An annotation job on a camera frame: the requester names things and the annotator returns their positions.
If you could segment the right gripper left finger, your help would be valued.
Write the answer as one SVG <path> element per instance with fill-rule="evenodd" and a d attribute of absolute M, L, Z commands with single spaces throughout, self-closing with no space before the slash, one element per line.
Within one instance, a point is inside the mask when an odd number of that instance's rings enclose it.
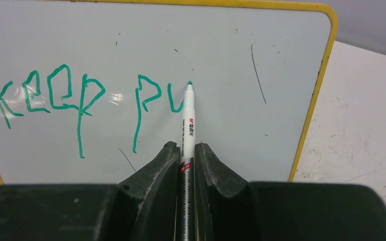
<path fill-rule="evenodd" d="M 173 240 L 180 149 L 119 184 L 0 185 L 0 240 Z"/>

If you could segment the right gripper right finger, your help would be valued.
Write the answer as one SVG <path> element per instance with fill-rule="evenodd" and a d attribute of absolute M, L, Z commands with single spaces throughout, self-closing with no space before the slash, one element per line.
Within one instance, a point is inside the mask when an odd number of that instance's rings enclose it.
<path fill-rule="evenodd" d="M 386 240 L 386 205 L 363 185 L 249 182 L 195 147 L 198 240 Z"/>

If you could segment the white marker pen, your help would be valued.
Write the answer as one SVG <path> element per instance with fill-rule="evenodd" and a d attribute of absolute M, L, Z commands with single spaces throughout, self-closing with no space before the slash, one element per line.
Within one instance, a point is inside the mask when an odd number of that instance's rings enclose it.
<path fill-rule="evenodd" d="M 176 240 L 196 240 L 195 205 L 195 93 L 191 81 L 184 92 L 180 144 Z"/>

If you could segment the yellow framed whiteboard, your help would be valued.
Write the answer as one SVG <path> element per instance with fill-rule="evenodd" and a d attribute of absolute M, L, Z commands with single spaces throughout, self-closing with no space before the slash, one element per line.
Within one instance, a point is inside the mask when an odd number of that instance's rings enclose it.
<path fill-rule="evenodd" d="M 181 141 L 292 180 L 338 28 L 318 3 L 0 1 L 0 182 L 117 183 Z"/>

